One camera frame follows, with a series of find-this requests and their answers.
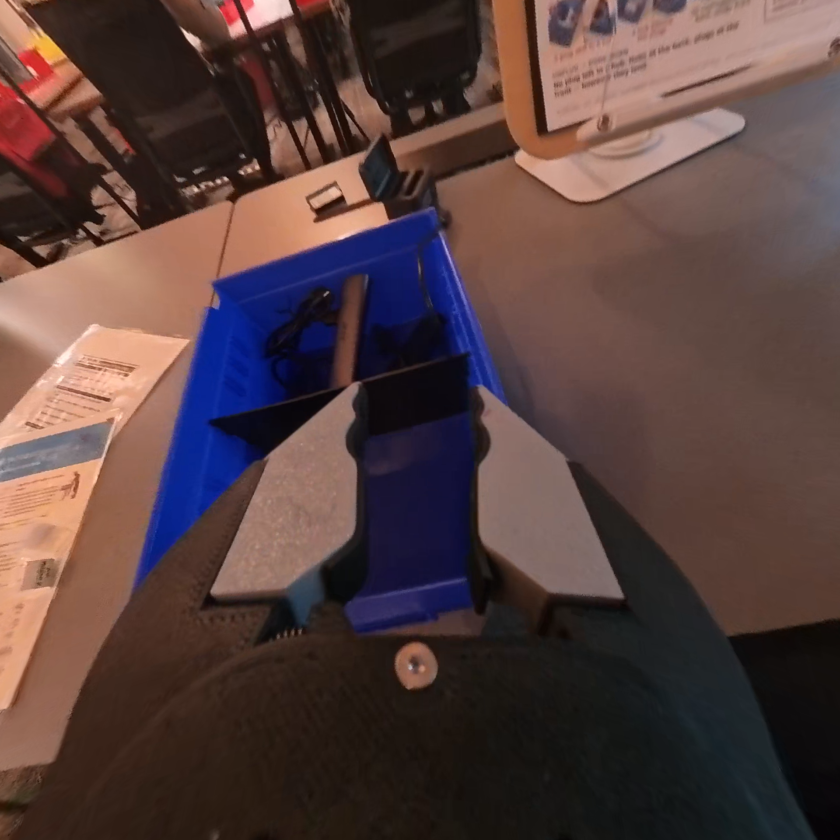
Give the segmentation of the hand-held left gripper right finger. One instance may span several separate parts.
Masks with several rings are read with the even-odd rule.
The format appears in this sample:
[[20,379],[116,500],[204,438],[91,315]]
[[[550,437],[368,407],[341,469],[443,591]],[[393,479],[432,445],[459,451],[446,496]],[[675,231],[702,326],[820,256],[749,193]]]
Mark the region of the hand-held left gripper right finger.
[[568,459],[486,387],[472,389],[469,407],[468,579],[476,611],[497,603],[547,617],[557,605],[623,606]]

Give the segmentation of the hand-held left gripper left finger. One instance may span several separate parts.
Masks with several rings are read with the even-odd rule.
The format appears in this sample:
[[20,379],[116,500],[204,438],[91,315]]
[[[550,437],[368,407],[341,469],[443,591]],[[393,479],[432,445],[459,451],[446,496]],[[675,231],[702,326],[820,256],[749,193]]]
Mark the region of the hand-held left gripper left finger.
[[361,455],[365,394],[333,396],[264,460],[256,489],[211,587],[223,604],[279,602],[297,625],[342,606],[366,579]]

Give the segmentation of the blue plastic bin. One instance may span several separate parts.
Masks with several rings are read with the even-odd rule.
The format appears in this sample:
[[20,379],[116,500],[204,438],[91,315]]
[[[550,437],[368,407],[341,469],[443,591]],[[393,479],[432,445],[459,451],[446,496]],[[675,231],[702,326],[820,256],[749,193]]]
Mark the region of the blue plastic bin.
[[[315,290],[337,298],[355,274],[370,278],[359,376],[389,371],[385,333],[403,341],[424,315],[425,277],[444,335],[426,361],[470,354],[470,387],[505,396],[466,285],[434,211],[423,211],[240,271],[214,282],[135,576],[138,589],[172,545],[259,458],[267,455],[211,427],[210,419],[328,387],[335,327],[313,323],[279,362],[266,343]],[[362,458],[369,504],[369,575],[349,603],[359,631],[436,618],[469,604],[469,494],[475,459],[468,411],[372,435]]]

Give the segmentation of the black usb hub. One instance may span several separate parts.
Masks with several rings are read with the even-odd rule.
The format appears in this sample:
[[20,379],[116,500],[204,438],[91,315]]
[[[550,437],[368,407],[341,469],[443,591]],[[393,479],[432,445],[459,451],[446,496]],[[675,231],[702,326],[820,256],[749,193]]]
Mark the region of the black usb hub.
[[[425,243],[416,247],[416,278],[424,314],[403,341],[397,341],[385,332],[385,349],[392,357],[389,371],[426,361],[444,335],[445,318],[434,307],[426,282],[425,247]],[[355,274],[347,277],[341,287],[339,307],[334,319],[337,332],[332,351],[330,389],[343,389],[356,381],[369,285],[368,275]]]

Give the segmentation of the black bin divider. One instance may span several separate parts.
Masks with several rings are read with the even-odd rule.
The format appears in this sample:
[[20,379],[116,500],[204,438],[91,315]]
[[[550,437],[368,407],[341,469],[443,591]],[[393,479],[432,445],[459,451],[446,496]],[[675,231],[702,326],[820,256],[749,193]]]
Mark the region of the black bin divider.
[[[356,382],[364,429],[374,436],[436,422],[469,409],[470,354],[460,353]],[[242,413],[211,427],[267,454],[301,430],[350,387],[329,388]]]

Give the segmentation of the sheets in plastic sleeve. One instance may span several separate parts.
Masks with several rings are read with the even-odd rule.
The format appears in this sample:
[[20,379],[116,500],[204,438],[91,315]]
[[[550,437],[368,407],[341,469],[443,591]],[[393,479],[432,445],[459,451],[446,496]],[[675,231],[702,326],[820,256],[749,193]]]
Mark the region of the sheets in plastic sleeve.
[[16,701],[119,430],[189,339],[92,324],[1,426],[1,710]]

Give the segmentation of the small black desk device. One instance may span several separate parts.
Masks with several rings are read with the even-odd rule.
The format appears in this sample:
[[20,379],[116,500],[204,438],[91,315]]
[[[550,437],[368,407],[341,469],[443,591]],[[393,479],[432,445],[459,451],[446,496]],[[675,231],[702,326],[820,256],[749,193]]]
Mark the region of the small black desk device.
[[390,220],[431,207],[441,228],[451,224],[451,213],[439,202],[433,170],[427,165],[401,169],[391,143],[383,133],[369,145],[358,172],[369,198],[383,205]]

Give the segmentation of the black office chair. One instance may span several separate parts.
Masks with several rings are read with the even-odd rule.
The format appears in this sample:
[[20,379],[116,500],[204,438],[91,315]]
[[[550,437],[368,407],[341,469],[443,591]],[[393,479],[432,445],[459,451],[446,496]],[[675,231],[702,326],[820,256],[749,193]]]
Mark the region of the black office chair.
[[101,93],[135,153],[183,186],[277,172],[254,82],[211,67],[162,2],[32,2],[28,14]]
[[481,56],[476,1],[349,1],[350,35],[364,85],[390,119],[440,102],[469,111]]

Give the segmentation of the red plastic crate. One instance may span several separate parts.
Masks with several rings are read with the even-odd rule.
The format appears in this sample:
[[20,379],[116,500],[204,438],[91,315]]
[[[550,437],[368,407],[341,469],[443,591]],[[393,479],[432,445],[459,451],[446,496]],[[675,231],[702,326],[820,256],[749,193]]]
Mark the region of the red plastic crate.
[[95,172],[68,145],[12,88],[2,84],[2,172],[19,175],[28,187],[55,204],[67,220],[80,224],[95,221],[98,214],[90,201]]

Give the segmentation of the instruction sheet in stand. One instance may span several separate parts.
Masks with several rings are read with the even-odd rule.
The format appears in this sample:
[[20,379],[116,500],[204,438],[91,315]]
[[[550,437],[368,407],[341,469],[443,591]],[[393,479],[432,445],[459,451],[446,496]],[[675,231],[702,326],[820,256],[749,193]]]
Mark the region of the instruction sheet in stand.
[[737,136],[726,105],[838,71],[838,1],[493,2],[517,167],[597,203]]

